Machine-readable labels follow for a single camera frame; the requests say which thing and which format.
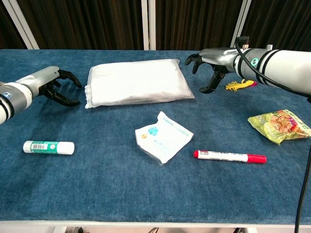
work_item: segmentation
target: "barcode label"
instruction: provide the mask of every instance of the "barcode label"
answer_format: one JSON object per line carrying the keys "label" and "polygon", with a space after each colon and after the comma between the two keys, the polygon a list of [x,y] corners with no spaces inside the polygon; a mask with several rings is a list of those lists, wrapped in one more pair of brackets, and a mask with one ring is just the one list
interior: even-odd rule
{"label": "barcode label", "polygon": [[47,150],[48,144],[32,144],[31,149],[32,150]]}

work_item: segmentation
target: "yellow toy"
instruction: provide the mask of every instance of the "yellow toy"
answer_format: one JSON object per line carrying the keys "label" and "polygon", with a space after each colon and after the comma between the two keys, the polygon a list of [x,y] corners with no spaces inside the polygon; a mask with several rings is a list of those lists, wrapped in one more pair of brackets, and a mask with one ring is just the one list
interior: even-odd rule
{"label": "yellow toy", "polygon": [[236,81],[228,83],[225,86],[225,89],[228,91],[238,91],[238,89],[240,88],[246,88],[248,86],[256,86],[256,85],[257,85],[257,82],[255,81],[251,81],[251,80],[245,81],[245,79],[243,79],[241,83],[238,83]]}

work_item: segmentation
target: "glue stick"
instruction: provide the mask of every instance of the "glue stick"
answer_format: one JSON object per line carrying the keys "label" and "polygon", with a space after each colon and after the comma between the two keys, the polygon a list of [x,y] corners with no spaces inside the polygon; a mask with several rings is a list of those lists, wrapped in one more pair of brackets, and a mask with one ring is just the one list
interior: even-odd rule
{"label": "glue stick", "polygon": [[73,154],[73,142],[26,141],[23,146],[25,153]]}

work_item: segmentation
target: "red marker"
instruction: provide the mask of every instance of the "red marker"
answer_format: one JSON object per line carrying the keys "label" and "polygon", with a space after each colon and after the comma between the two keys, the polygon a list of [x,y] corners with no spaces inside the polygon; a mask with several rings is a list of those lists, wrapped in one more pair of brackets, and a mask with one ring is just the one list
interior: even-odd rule
{"label": "red marker", "polygon": [[193,153],[193,156],[198,159],[227,160],[257,164],[264,164],[265,162],[267,162],[266,156],[258,154],[235,154],[226,152],[213,152],[207,150],[196,150]]}

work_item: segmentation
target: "small plastic packet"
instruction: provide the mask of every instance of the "small plastic packet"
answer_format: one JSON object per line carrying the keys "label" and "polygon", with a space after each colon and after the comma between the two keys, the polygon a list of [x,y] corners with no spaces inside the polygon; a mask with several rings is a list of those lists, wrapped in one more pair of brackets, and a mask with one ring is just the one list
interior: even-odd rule
{"label": "small plastic packet", "polygon": [[252,116],[248,122],[270,141],[279,145],[283,140],[311,136],[311,129],[287,109]]}
{"label": "small plastic packet", "polygon": [[157,123],[135,130],[139,148],[165,164],[179,152],[190,140],[193,133],[175,121],[169,119],[163,112],[157,116]]}

